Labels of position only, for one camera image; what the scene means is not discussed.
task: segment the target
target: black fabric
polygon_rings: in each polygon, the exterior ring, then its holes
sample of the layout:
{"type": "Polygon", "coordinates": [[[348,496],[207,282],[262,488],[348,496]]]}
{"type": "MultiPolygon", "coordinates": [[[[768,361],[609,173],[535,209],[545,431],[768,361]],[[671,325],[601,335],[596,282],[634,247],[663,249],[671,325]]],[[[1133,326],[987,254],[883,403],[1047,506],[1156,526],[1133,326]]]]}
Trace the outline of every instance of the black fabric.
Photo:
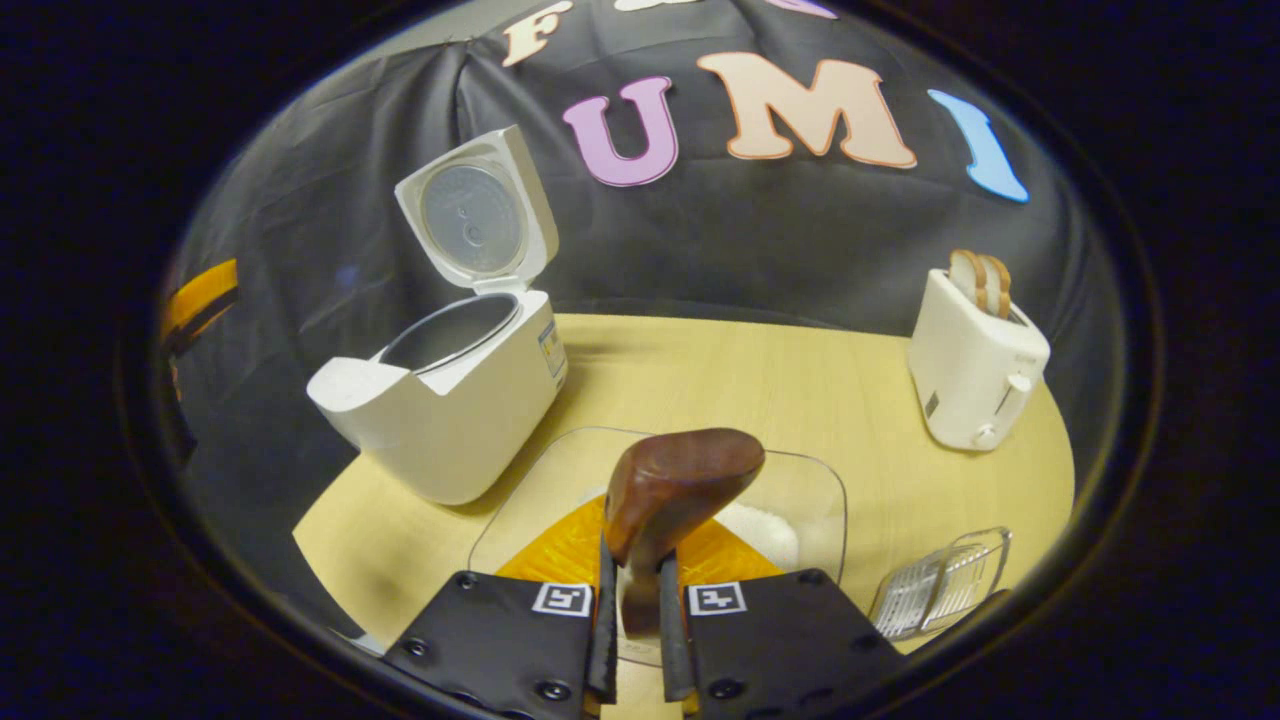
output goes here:
{"type": "Polygon", "coordinates": [[[559,228],[559,255],[535,283],[558,311],[909,336],[925,272],[945,266],[955,247],[989,252],[1007,264],[1014,301],[1052,346],[1046,382],[1078,478],[1101,460],[1124,382],[1117,278],[1068,178],[995,99],[846,15],[829,22],[749,0],[621,13],[611,0],[580,0],[559,22],[545,49],[512,68],[502,67],[503,23],[466,44],[326,78],[262,128],[195,217],[178,281],[236,258],[241,299],[178,360],[200,443],[187,489],[268,583],[340,615],[316,600],[291,530],[356,451],[307,400],[306,382],[329,357],[370,356],[467,296],[435,274],[392,188],[511,124],[524,131],[559,228]],[[918,167],[856,163],[835,143],[822,158],[800,142],[781,160],[730,156],[728,96],[695,60],[733,50],[759,53],[805,85],[827,58],[873,68],[918,167]],[[617,91],[654,74],[673,83],[680,160],[650,184],[596,182],[561,114],[609,97],[617,151],[636,155],[645,147],[639,117],[617,91]],[[968,146],[931,88],[989,115],[1028,204],[968,178],[968,146]]]}

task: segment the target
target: bread slice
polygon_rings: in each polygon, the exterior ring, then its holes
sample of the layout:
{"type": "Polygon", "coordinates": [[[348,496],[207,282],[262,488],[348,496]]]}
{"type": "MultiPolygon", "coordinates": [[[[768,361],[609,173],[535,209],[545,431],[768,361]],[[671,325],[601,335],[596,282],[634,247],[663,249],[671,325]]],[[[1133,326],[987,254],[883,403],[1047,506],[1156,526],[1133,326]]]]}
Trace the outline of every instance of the bread slice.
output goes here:
{"type": "Polygon", "coordinates": [[[1009,296],[1009,286],[1012,284],[1009,268],[998,258],[991,255],[979,255],[978,259],[982,260],[987,270],[987,304],[984,309],[988,314],[1007,320],[1009,306],[1012,305],[1009,296]]]}
{"type": "Polygon", "coordinates": [[[987,309],[987,266],[969,250],[951,251],[951,284],[983,310],[987,309]]]}

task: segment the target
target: orange letter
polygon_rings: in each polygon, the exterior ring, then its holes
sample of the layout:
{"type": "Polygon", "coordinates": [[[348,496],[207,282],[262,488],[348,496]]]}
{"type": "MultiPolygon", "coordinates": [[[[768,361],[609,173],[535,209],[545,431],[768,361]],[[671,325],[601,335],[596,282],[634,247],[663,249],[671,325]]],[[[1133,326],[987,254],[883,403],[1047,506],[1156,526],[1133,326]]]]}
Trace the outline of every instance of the orange letter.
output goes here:
{"type": "Polygon", "coordinates": [[[507,36],[509,47],[507,59],[502,61],[502,67],[509,68],[547,47],[547,41],[538,36],[556,32],[556,28],[559,27],[559,14],[567,13],[571,9],[573,9],[571,0],[561,0],[550,8],[538,10],[532,15],[502,31],[507,36]]]}
{"type": "Polygon", "coordinates": [[[719,76],[728,91],[737,137],[728,141],[735,158],[786,158],[791,141],[773,128],[772,110],[814,154],[826,155],[840,118],[849,135],[840,149],[854,160],[890,168],[914,168],[915,152],[902,143],[893,115],[879,92],[876,70],[822,60],[805,87],[754,53],[703,55],[698,67],[719,76]]]}

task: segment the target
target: rice cooker label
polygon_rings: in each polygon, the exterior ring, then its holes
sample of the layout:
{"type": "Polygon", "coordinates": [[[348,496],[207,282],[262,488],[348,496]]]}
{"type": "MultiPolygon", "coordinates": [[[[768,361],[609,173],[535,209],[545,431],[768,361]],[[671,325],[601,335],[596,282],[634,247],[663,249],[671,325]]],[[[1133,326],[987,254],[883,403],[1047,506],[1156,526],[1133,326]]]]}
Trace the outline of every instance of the rice cooker label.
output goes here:
{"type": "Polygon", "coordinates": [[[552,377],[561,374],[561,370],[564,369],[564,345],[561,343],[559,333],[556,332],[556,320],[547,323],[547,329],[538,336],[538,345],[543,347],[543,357],[547,359],[547,369],[550,370],[552,377]]]}

